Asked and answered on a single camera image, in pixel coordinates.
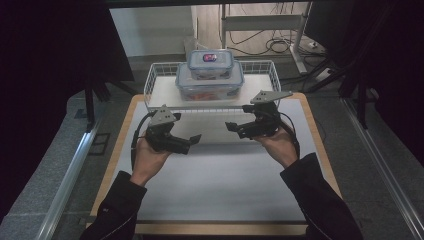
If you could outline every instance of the metal frame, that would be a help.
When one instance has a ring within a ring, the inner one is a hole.
[[[222,49],[227,48],[226,32],[253,30],[290,30],[298,29],[296,39],[290,46],[290,52],[301,75],[308,73],[299,54],[299,44],[308,20],[311,2],[308,2],[301,15],[266,15],[266,16],[226,16],[225,4],[222,4],[221,32]]]
[[[66,203],[74,189],[75,182],[78,179],[78,175],[84,164],[85,158],[87,157],[88,151],[90,150],[91,144],[96,136],[97,129],[102,122],[105,109],[106,106],[101,104],[98,108],[98,120],[92,126],[90,131],[84,133],[35,239],[45,240],[53,237],[56,226],[59,223]]]
[[[421,220],[417,209],[414,207],[409,197],[402,190],[402,187],[399,185],[398,181],[387,165],[386,160],[375,144],[369,131],[364,129],[361,126],[361,122],[355,117],[356,111],[353,103],[343,98],[341,99],[341,102],[345,106],[350,120],[352,121],[359,137],[367,148],[368,153],[371,155],[371,159],[373,160],[374,165],[376,166],[377,171],[381,176],[381,179],[386,184],[386,187],[392,195],[394,202],[396,203],[400,213],[405,219],[406,224],[411,230],[414,239],[424,239],[424,223]]]

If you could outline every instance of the gray floor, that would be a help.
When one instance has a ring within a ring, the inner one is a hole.
[[[280,78],[298,76],[290,57],[268,59],[276,63]],[[148,66],[151,62],[161,61],[161,58],[130,60],[137,81],[128,85],[141,92]],[[184,61],[184,57],[167,56],[166,61]],[[317,64],[319,61],[315,59],[311,62]],[[314,83],[310,79],[305,87]],[[284,89],[297,91],[302,89],[304,82],[287,80],[282,84]],[[365,239],[414,239],[338,97],[339,84],[340,81],[334,82],[316,93],[307,94],[307,97],[342,195]],[[103,122],[97,132],[95,143],[98,144],[93,144],[90,149],[53,239],[77,239],[84,230],[113,151],[131,96],[112,85],[108,85],[108,88],[112,93],[111,100],[107,103],[96,101],[96,107],[100,104],[106,106]],[[84,116],[80,118],[83,109],[83,93],[69,99],[67,116],[61,129],[39,168],[4,218],[0,239],[34,239],[36,236],[84,134],[86,119]],[[367,122],[370,133],[405,193],[418,212],[424,213],[424,190],[421,187],[424,185],[424,169],[384,124],[372,104],[367,106]]]

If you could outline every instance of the plastic container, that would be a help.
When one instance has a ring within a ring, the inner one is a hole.
[[[233,66],[233,54],[228,50],[194,50],[188,60],[188,68],[196,80],[228,79]]]
[[[228,79],[199,81],[192,78],[187,63],[181,63],[175,84],[180,90],[181,98],[186,101],[234,99],[244,83],[240,62],[234,61],[231,71],[231,77]]]

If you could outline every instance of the dark panel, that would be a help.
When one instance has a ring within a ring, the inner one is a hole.
[[[312,3],[305,34],[326,49],[340,49],[351,18],[353,0]]]
[[[423,11],[423,1],[399,1],[364,70],[368,85],[380,96],[377,111],[424,166]]]
[[[106,7],[0,3],[1,215],[54,138],[84,79],[133,80]]]

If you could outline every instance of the label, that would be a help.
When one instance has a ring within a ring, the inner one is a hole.
[[[205,54],[203,55],[203,62],[215,62],[217,59],[216,54]]]

